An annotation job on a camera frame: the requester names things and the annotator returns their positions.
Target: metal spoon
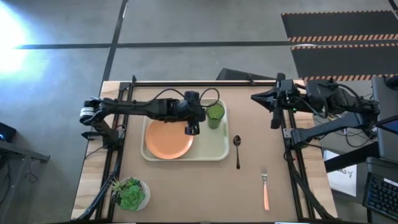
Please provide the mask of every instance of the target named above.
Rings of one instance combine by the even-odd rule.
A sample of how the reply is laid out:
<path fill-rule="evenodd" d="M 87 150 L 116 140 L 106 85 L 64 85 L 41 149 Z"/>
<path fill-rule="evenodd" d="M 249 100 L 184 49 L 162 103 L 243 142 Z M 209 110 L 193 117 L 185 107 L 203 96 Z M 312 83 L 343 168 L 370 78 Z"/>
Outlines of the metal spoon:
<path fill-rule="evenodd" d="M 241 144 L 241 137 L 240 136 L 235 136 L 234 137 L 234 145 L 236 146 L 236 168 L 240 169 L 241 165 L 239 163 L 239 152 L 238 152 L 238 146 Z"/>

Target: light green tray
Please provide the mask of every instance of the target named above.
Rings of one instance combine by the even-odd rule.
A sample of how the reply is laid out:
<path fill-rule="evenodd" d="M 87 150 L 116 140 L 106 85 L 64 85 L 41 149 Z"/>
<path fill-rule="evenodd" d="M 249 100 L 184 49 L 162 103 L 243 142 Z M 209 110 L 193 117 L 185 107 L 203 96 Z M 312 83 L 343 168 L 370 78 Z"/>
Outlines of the light green tray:
<path fill-rule="evenodd" d="M 205 98 L 201 100 L 201 104 L 208 105 L 214 102 L 216 98 Z M 145 132 L 152 122 L 148 117 L 144 118 L 141 139 L 141 154 L 144 159 L 153 162 L 167 161 L 220 161 L 225 159 L 229 154 L 229 133 L 228 133 L 228 113 L 227 106 L 223 100 L 219 100 L 219 104 L 225 108 L 225 115 L 217 129 L 210 129 L 207 121 L 201 122 L 200 134 L 193 137 L 191 148 L 183 156 L 176 159 L 159 159 L 153 155 L 145 143 Z"/>

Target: caution tape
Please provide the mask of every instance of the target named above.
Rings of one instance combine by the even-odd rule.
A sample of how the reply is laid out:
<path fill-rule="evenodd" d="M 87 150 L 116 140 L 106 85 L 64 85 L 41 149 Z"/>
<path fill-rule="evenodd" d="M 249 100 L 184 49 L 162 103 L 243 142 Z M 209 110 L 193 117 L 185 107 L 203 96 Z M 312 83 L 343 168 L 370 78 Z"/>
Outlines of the caution tape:
<path fill-rule="evenodd" d="M 290 42 L 328 42 L 328 41 L 356 41 L 356 40 L 397 40 L 398 34 L 371 35 L 326 35 L 313 37 L 289 37 Z"/>
<path fill-rule="evenodd" d="M 317 45 L 317 46 L 293 46 L 291 50 L 297 49 L 342 49 L 355 47 L 398 47 L 398 44 L 344 44 L 344 45 Z"/>
<path fill-rule="evenodd" d="M 364 13 L 364 12 L 391 12 L 391 10 L 370 10 L 370 11 L 332 11 L 332 12 L 284 12 L 281 15 L 298 15 L 298 14 L 337 14 L 337 13 Z"/>
<path fill-rule="evenodd" d="M 378 74 L 378 75 L 324 75 L 324 76 L 315 76 L 315 77 L 303 77 L 301 78 L 305 82 L 310 80 L 329 80 L 333 79 L 334 81 L 344 82 L 344 81 L 366 81 L 371 80 L 372 77 L 394 77 L 398 74 Z"/>

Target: succulent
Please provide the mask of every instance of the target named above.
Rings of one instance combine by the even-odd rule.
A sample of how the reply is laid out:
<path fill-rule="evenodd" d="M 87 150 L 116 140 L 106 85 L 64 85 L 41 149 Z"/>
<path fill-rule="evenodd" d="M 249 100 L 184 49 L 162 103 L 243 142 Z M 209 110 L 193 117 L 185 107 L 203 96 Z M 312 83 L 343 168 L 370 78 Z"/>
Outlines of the succulent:
<path fill-rule="evenodd" d="M 145 199 L 145 193 L 139 180 L 130 178 L 127 182 L 113 182 L 116 201 L 122 209 L 136 211 Z"/>

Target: orange-handled fork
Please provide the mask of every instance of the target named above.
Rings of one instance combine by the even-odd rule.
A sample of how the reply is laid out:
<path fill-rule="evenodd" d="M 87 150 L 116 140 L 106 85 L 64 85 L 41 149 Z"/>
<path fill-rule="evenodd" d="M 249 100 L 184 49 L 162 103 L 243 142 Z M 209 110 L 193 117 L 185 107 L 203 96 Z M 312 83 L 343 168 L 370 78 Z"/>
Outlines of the orange-handled fork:
<path fill-rule="evenodd" d="M 267 190 L 267 170 L 264 169 L 261 173 L 262 180 L 264 181 L 264 209 L 269 211 L 268 190 Z"/>

